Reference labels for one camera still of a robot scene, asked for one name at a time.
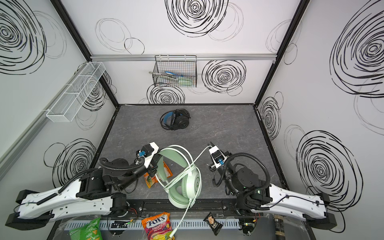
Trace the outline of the mint green headphones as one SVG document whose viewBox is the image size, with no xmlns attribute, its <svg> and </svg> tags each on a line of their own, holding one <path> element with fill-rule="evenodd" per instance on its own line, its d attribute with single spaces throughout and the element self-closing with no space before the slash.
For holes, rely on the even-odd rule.
<svg viewBox="0 0 384 240">
<path fill-rule="evenodd" d="M 158 155 L 162 157 L 159 160 L 160 166 L 156 177 L 168 194 L 171 204 L 176 208 L 184 209 L 184 215 L 186 215 L 195 204 L 202 189 L 202 174 L 195 164 L 196 160 L 186 148 L 179 145 L 170 145 L 160 150 Z M 164 171 L 164 158 L 184 168 L 170 181 Z"/>
</svg>

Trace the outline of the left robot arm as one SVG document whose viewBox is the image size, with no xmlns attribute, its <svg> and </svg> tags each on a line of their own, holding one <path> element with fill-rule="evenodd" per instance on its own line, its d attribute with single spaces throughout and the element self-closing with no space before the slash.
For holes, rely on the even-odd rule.
<svg viewBox="0 0 384 240">
<path fill-rule="evenodd" d="M 42 193 L 20 191 L 6 226 L 25 231 L 79 216 L 124 216 L 131 208 L 123 190 L 145 173 L 153 177 L 160 159 L 160 154 L 137 156 L 129 164 L 122 158 L 100 158 L 100 167 L 75 174 L 61 187 Z"/>
</svg>

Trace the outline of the black gaming headphones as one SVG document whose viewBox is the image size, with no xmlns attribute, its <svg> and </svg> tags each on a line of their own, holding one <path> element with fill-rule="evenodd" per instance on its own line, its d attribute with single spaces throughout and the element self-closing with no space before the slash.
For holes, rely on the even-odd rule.
<svg viewBox="0 0 384 240">
<path fill-rule="evenodd" d="M 168 131 L 185 129 L 189 126 L 190 113 L 186 109 L 176 109 L 164 113 L 160 118 L 161 127 Z"/>
</svg>

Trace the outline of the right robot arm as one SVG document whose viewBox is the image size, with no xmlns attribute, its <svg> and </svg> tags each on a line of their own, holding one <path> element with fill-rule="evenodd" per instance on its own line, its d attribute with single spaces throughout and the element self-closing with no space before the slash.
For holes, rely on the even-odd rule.
<svg viewBox="0 0 384 240">
<path fill-rule="evenodd" d="M 225 193 L 236 198 L 235 212 L 246 213 L 268 212 L 287 216 L 307 222 L 315 229 L 333 231 L 338 225 L 327 194 L 305 195 L 280 188 L 270 182 L 271 177 L 265 165 L 255 156 L 248 153 L 223 153 L 219 149 L 210 151 L 212 164 L 210 171 L 219 174 L 213 179 L 213 185 L 225 185 Z M 255 162 L 264 172 L 266 179 L 259 176 L 244 164 L 232 164 L 239 157 Z"/>
</svg>

